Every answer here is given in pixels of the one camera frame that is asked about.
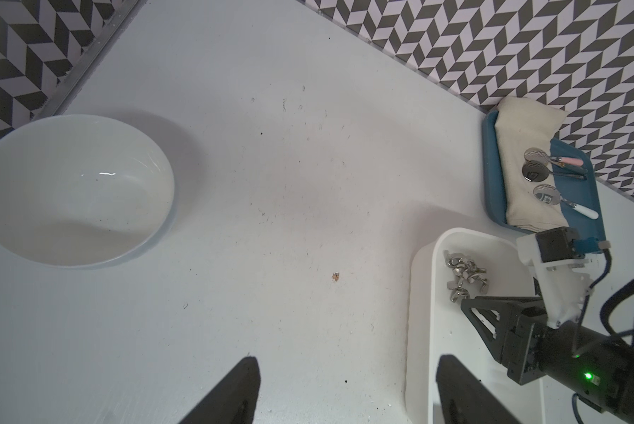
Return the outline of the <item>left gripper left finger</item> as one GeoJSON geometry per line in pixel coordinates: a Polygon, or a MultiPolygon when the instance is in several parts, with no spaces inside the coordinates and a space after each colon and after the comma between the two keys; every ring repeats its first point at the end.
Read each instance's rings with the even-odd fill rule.
{"type": "Polygon", "coordinates": [[[260,366],[242,358],[180,421],[180,424],[252,424],[260,394],[260,366]]]}

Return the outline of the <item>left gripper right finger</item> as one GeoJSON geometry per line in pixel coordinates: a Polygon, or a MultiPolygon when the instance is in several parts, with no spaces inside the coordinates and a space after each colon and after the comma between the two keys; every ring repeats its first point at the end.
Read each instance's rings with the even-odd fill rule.
{"type": "Polygon", "coordinates": [[[519,423],[456,356],[440,357],[435,381],[445,423],[519,423]]]}

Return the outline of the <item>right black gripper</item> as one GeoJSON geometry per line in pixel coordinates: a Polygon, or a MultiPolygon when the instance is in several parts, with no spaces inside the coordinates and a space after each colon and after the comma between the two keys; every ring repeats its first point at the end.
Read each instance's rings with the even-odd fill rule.
{"type": "Polygon", "coordinates": [[[478,296],[461,310],[515,383],[548,376],[594,409],[634,423],[634,334],[625,344],[583,328],[574,351],[577,325],[550,330],[541,297],[478,296]]]}

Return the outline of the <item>white storage box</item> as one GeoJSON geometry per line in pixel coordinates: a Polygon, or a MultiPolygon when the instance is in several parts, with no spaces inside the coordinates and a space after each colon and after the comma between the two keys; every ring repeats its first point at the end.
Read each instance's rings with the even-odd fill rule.
{"type": "Polygon", "coordinates": [[[450,299],[454,279],[448,254],[463,254],[485,269],[488,292],[495,296],[532,296],[534,281],[518,259],[515,244],[486,233],[454,228],[422,247],[412,260],[408,318],[405,405],[413,423],[441,423],[435,375],[439,359],[452,354],[523,423],[543,423],[541,382],[520,386],[507,376],[478,332],[450,299]]]}

